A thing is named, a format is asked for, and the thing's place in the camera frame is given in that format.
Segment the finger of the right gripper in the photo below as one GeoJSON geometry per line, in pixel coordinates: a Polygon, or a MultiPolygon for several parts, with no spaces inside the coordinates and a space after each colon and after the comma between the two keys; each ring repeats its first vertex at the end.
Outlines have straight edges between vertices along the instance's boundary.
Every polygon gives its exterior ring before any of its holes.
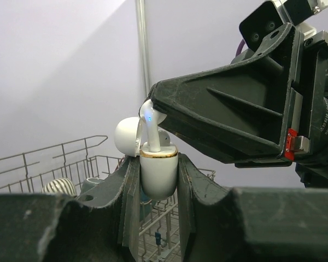
{"type": "Polygon", "coordinates": [[[279,145],[196,113],[159,109],[167,115],[160,127],[204,155],[236,167],[289,167],[279,145]]]}
{"type": "Polygon", "coordinates": [[[247,49],[236,61],[205,72],[162,80],[149,94],[159,111],[174,115],[215,100],[255,105],[282,115],[289,102],[301,36],[290,23],[266,35],[256,50],[247,49]]]}

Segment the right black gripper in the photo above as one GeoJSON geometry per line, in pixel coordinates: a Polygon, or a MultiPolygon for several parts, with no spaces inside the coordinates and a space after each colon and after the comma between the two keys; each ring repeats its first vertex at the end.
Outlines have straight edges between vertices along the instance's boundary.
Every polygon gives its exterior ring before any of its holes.
{"type": "Polygon", "coordinates": [[[291,40],[291,125],[284,157],[307,188],[328,188],[328,33],[309,39],[293,29],[291,40]]]}

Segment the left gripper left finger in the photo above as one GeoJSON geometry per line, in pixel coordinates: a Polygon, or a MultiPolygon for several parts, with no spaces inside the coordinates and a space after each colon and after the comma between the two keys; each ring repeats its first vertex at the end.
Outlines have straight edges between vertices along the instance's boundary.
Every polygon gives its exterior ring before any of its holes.
{"type": "Polygon", "coordinates": [[[0,261],[136,261],[139,158],[72,198],[0,194],[0,261]]]}

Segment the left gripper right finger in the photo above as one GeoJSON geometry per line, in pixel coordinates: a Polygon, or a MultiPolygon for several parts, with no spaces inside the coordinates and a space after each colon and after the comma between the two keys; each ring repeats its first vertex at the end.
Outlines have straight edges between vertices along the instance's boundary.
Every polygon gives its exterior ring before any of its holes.
{"type": "Polygon", "coordinates": [[[328,189],[223,187],[180,154],[177,195],[182,261],[328,261],[328,189]]]}

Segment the white square charging case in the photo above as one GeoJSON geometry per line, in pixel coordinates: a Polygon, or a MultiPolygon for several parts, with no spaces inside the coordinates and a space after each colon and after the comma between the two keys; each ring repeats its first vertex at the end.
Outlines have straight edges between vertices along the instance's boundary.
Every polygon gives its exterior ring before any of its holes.
{"type": "Polygon", "coordinates": [[[173,195],[177,187],[178,149],[174,143],[150,152],[148,142],[141,143],[144,123],[139,117],[121,120],[115,128],[114,143],[124,155],[139,157],[140,182],[150,199],[159,201],[173,195]]]}

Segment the white stem earbud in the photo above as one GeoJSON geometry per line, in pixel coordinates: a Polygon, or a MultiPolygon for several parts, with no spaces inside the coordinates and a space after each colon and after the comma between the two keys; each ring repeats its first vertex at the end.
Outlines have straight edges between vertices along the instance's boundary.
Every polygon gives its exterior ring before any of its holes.
{"type": "Polygon", "coordinates": [[[159,142],[161,147],[171,145],[171,138],[167,131],[160,129],[158,131],[158,134],[159,134],[159,142]]]}
{"type": "Polygon", "coordinates": [[[148,144],[150,152],[160,152],[160,138],[158,125],[162,123],[167,115],[154,108],[151,99],[146,100],[140,107],[139,116],[147,128],[148,144]]]}

